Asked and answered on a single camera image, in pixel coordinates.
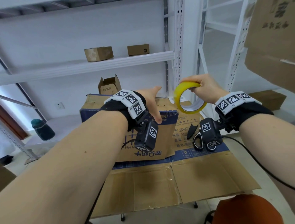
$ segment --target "cardboard box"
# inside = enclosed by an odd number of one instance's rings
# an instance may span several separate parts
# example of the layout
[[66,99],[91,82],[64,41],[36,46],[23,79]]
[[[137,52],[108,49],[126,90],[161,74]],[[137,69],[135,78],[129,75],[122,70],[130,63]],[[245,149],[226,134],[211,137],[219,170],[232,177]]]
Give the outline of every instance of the cardboard box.
[[295,3],[257,0],[245,47],[246,67],[295,92]]
[[115,74],[115,77],[107,78],[103,80],[103,78],[100,78],[99,84],[98,84],[98,91],[99,94],[104,95],[114,95],[115,93],[119,92],[121,90],[120,81]]
[[163,160],[116,163],[106,179],[92,218],[259,189],[258,183],[224,143],[213,153],[196,151],[188,144],[192,139],[187,140],[184,133],[191,122],[197,125],[200,118],[199,113],[179,113],[173,141],[175,155]]
[[[82,122],[96,114],[103,106],[104,101],[110,96],[89,94],[86,102],[80,110]],[[117,162],[120,161],[141,161],[141,160],[161,160],[174,155],[171,150],[172,135],[178,118],[178,112],[169,99],[159,98],[156,100],[158,109],[162,116],[162,123],[159,125],[155,149],[152,152],[140,152],[134,147],[134,143],[128,143],[120,152]],[[145,121],[154,120],[148,114]],[[125,136],[122,145],[131,139],[136,138],[137,132],[132,130]]]
[[0,191],[16,178],[12,172],[0,164]]
[[149,54],[150,46],[148,44],[127,46],[128,55]]
[[249,96],[260,101],[263,106],[271,111],[279,110],[287,97],[273,90],[254,92],[250,93]]
[[87,61],[103,61],[113,58],[112,47],[89,48],[84,50]]

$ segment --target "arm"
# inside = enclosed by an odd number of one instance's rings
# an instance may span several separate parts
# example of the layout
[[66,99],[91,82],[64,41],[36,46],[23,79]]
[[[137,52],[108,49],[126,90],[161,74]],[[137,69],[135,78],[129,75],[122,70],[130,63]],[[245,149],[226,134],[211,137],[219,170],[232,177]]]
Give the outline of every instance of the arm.
[[[158,123],[155,96],[160,89],[138,90]],[[0,193],[1,222],[84,223],[127,129],[118,111],[100,111],[85,121]]]
[[[184,78],[198,82],[192,89],[198,97],[214,104],[228,94],[208,74]],[[295,187],[295,126],[273,115],[257,114],[240,126],[241,138],[255,158],[272,174]],[[271,178],[295,212],[295,191]]]

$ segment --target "yellow tape roll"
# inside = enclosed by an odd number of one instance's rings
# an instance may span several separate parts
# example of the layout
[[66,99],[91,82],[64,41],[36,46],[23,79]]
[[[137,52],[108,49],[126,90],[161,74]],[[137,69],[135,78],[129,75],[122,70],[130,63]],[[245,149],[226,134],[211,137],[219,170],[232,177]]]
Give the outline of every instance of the yellow tape roll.
[[206,106],[207,103],[204,102],[201,98],[197,98],[197,100],[189,106],[180,105],[180,97],[184,91],[192,87],[197,88],[200,86],[201,85],[196,82],[182,82],[176,87],[176,89],[174,90],[174,102],[181,112],[186,114],[193,114],[200,112]]

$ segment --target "wall outlet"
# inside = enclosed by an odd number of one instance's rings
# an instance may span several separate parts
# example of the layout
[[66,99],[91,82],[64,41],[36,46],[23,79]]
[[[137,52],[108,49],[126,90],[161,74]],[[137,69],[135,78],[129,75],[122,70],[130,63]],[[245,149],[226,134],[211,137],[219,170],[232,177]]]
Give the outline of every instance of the wall outlet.
[[62,110],[62,109],[65,108],[65,106],[63,105],[62,102],[56,103],[56,104],[55,104],[55,107],[56,107],[56,109],[58,109],[58,110]]

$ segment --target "person's right arm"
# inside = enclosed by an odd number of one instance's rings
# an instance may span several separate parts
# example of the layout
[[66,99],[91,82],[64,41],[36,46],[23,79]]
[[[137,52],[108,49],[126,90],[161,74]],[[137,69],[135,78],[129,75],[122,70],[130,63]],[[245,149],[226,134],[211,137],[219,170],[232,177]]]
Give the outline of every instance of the person's right arm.
[[[208,74],[194,75],[181,82],[198,82],[192,90],[198,97],[214,104],[228,94]],[[257,114],[240,126],[241,138],[254,157],[273,175],[295,187],[295,126],[273,115]],[[271,178],[295,213],[295,191]]]

